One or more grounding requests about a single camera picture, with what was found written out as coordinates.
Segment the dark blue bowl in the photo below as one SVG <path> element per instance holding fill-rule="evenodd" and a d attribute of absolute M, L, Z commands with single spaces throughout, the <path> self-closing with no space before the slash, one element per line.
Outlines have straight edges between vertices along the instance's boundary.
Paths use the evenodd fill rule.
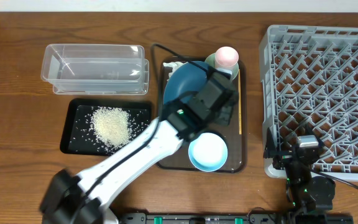
<path fill-rule="evenodd" d="M 207 74 L 204 70 L 184 63 L 169 78 L 163 94 L 163 103 L 167 104 L 188 91 L 200 91 L 206 82 Z"/>

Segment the pink cup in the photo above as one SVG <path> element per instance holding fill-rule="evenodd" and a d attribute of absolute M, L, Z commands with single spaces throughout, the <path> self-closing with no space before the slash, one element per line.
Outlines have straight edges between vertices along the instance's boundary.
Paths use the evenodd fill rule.
<path fill-rule="evenodd" d="M 239 60 L 239 54 L 232 47 L 221 47 L 217 49 L 214 59 L 215 68 L 232 70 Z"/>

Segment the light blue bowl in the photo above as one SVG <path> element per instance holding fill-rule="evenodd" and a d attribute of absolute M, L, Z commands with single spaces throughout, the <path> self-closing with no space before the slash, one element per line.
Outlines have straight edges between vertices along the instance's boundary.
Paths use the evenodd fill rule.
<path fill-rule="evenodd" d="M 214 172 L 226 163 L 228 149 L 224 139 L 219 135 L 203 133 L 190 142 L 188 156 L 197 169 L 203 172 Z"/>

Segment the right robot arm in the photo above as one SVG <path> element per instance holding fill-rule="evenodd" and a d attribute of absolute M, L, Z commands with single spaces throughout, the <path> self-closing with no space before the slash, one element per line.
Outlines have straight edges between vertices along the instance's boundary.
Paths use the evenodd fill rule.
<path fill-rule="evenodd" d="M 332 179 L 311 175 L 310 165 L 319 160 L 324 143 L 309 126 L 305 134 L 286 151 L 278 149 L 271 130 L 267 131 L 264 158 L 272 159 L 275 169 L 287 176 L 286 195 L 293 208 L 275 219 L 276 223 L 327 223 L 325 212 L 333 209 L 335 183 Z"/>

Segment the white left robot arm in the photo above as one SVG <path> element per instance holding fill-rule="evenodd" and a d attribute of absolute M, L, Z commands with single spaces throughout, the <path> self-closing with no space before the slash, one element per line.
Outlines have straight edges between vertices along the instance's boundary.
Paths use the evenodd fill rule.
<path fill-rule="evenodd" d="M 113 200 L 156 162 L 197 138 L 210 123 L 229 121 L 238 101 L 232 81 L 215 74 L 199 92 L 163 106 L 158 118 L 133 141 L 93 167 L 56 173 L 40 204 L 43 223 L 117 223 Z"/>

